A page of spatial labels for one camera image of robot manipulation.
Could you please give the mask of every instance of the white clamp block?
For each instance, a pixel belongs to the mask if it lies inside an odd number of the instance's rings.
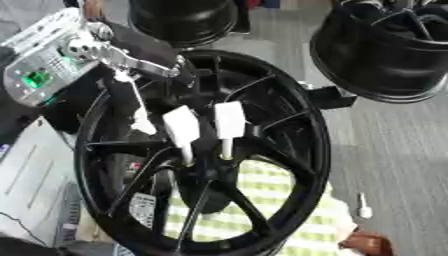
[[[182,149],[186,165],[193,163],[191,143],[200,137],[199,121],[187,106],[163,115],[166,130],[176,147]]]
[[[222,142],[222,157],[232,159],[233,139],[244,136],[246,116],[241,102],[233,101],[215,105],[215,125]]]

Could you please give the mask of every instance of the metal rod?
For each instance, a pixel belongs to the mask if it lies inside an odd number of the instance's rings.
[[[233,158],[233,139],[222,140],[222,158],[224,160],[231,160]]]

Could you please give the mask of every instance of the white bolt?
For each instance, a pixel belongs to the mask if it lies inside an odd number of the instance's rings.
[[[370,219],[373,216],[373,210],[367,205],[366,195],[364,193],[359,193],[359,209],[358,215],[363,219]]]

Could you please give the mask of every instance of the white cable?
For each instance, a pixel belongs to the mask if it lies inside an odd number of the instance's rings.
[[[127,72],[120,70],[115,71],[114,78],[119,82],[131,84],[132,90],[134,91],[135,97],[140,105],[140,108],[138,108],[134,113],[134,123],[131,125],[131,128],[148,135],[156,134],[156,127],[148,119],[148,112],[146,111],[145,103],[143,102],[140,92],[137,89],[134,79],[132,79]]]

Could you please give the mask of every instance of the robotic arm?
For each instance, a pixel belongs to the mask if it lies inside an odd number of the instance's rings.
[[[154,134],[131,70],[192,87],[195,75],[167,43],[118,24],[85,23],[77,8],[50,15],[0,45],[8,55],[3,83],[17,102],[37,107],[51,101],[90,70],[106,67],[104,85],[133,128]]]

